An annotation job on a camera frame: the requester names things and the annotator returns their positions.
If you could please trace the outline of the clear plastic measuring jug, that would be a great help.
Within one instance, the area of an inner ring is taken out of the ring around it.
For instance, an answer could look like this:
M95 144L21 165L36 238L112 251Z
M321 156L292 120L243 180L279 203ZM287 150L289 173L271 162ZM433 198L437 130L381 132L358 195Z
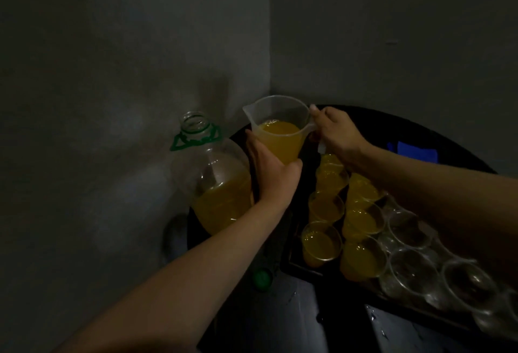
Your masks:
M255 136L284 164L298 158L316 129L308 106L295 97L269 95L244 106L243 112Z

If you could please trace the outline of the large clear juice bottle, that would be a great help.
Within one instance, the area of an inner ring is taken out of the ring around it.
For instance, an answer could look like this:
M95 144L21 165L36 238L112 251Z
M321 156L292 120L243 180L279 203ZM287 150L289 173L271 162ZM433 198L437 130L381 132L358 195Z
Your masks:
M180 118L170 152L172 180L210 236L251 208L249 159L203 112L190 111Z

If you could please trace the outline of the blue cloth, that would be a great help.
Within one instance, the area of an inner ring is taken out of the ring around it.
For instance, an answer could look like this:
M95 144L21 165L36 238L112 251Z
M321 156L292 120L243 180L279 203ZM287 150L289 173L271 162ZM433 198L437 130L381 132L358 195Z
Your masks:
M387 149L392 153L396 153L407 158L434 164L439 163L438 152L435 149L420 148L401 141L398 141L397 144L388 142Z

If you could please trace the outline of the group of empty clear cups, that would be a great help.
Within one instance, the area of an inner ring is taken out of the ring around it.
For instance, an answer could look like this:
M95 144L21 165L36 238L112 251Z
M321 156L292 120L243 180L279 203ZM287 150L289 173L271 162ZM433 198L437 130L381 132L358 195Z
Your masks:
M518 343L518 292L475 259L453 252L438 233L391 196L377 201L386 220L378 243L388 256L383 294L423 317Z

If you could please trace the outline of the person's right forearm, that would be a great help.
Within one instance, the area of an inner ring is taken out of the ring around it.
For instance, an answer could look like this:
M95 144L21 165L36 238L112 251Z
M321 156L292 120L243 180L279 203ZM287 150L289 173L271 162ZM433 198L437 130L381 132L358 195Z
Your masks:
M518 179L410 159L367 142L347 162L422 216L445 245L518 290Z

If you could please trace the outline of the green bottle cap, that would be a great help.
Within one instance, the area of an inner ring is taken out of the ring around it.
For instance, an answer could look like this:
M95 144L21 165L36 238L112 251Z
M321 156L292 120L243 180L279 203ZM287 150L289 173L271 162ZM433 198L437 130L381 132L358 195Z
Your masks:
M257 291L266 292L273 283L274 276L268 268L258 268L252 273L252 282Z

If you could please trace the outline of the group of juice-filled plastic cups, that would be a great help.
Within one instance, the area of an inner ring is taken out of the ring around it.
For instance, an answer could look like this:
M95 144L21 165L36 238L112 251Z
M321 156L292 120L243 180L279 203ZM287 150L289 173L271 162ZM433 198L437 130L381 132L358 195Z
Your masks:
M340 260L342 275L353 282L377 277L385 267L374 237L385 227L379 202L386 192L339 158L320 153L315 191L308 199L308 223L301 232L302 258L311 269Z

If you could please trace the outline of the person's right hand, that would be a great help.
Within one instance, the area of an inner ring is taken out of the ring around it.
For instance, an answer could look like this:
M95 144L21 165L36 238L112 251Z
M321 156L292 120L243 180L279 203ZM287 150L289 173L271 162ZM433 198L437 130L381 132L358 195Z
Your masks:
M327 115L331 121L314 121L327 153L334 154L353 172L364 173L366 152L372 145L361 135L346 112L328 107Z

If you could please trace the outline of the person's left hand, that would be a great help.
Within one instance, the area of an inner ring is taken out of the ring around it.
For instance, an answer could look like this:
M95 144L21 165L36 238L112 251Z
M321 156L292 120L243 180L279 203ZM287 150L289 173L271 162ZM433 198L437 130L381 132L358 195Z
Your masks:
M251 130L246 130L246 145L253 160L260 202L284 212L290 205L300 180L281 180L281 160Z

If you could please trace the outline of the person's left forearm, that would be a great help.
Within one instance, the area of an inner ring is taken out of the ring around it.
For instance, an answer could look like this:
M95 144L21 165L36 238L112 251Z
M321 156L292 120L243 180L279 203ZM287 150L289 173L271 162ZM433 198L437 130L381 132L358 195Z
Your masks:
M196 353L288 208L262 199L96 316L53 353Z

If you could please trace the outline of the black tray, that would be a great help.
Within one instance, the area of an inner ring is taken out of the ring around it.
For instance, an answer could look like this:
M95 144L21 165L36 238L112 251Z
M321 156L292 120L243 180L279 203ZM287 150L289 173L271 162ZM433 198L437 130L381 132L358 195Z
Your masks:
M475 157L469 151L446 138L440 138L435 135L435 148L439 151L439 161L446 162L448 165L455 167L473 167L475 171L481 171L488 174L497 174L485 162ZM300 157L304 163L302 170L301 182L293 198L290 206L291 225L289 235L284 246L281 257L281 270L291 276L300 278L309 283L315 284L318 289L316 292L318 300L322 304L328 305L328 298L338 297L338 293L334 291L343 290L350 293L364 303L371 305L379 310L384 310L399 318L417 323L426 328L446 334L454 339L462 341L463 344L474 346L472 349L479 351L514 351L518 353L518 335L507 337L505 331L503 334L488 334L482 331L476 324L471 315L466 312L454 311L453 309L442 311L432 308L428 303L421 303L418 300L402 301L402 299L393 299L385 295L380 287L379 282L373 279L364 282L351 282L339 271L339 261L332 260L330 264L323 265L317 269L309 267L303 260L301 235L303 228L308 224L309 206L307 205L310 190L314 190L316 184L315 172L317 165L320 163L318 148L316 143L306 140L301 148ZM446 223L453 221L451 218L437 219L432 218L431 227L435 230L438 228L438 239L447 244L448 250L454 249L457 255L476 255L476 259L482 259L482 266L489 266L489 274L494 270L493 264L486 259L486 252L476 249L475 245L469 242L468 238L462 238L462 234L467 234L470 238L478 238L479 230L475 227L469 228L468 225L453 225L447 227ZM500 271L497 270L496 277L500 277Z

